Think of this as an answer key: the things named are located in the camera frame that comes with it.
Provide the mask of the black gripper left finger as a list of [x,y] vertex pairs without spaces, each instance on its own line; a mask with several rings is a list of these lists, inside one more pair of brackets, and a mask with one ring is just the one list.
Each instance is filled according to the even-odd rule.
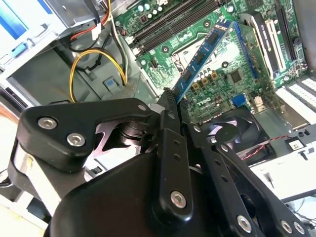
[[138,155],[155,155],[154,216],[186,223],[194,206],[182,101],[179,89],[165,89],[151,105],[126,98],[29,108],[17,130],[17,169],[53,217],[76,187]]

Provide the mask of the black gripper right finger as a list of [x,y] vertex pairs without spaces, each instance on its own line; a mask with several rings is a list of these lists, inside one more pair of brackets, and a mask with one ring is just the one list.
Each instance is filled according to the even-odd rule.
[[212,146],[179,104],[181,126],[193,164],[199,164],[219,237],[308,237],[310,232],[288,207],[225,144]]

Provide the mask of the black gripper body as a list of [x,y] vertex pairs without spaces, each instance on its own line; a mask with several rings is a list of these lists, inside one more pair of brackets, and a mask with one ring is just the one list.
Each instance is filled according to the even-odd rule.
[[194,213],[181,227],[166,226],[152,211],[158,158],[138,155],[70,191],[50,222],[52,237],[229,237],[202,175],[191,170]]

